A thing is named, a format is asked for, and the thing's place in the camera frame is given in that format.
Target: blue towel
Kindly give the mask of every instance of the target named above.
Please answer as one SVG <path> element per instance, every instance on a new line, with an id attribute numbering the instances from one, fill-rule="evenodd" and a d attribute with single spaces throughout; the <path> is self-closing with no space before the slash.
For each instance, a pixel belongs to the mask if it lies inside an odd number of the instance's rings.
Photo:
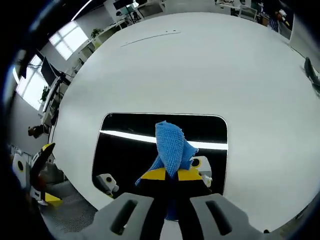
<path id="1" fill-rule="evenodd" d="M 189 170 L 192 161 L 190 158 L 198 152 L 197 148 L 191 146 L 185 139 L 182 130 L 172 123 L 166 121 L 155 125 L 155 138 L 158 156 L 148 171 L 165 168 L 171 178 L 175 176 L 178 169 Z M 173 199 L 167 210 L 167 220 L 176 220 L 176 203 Z"/>

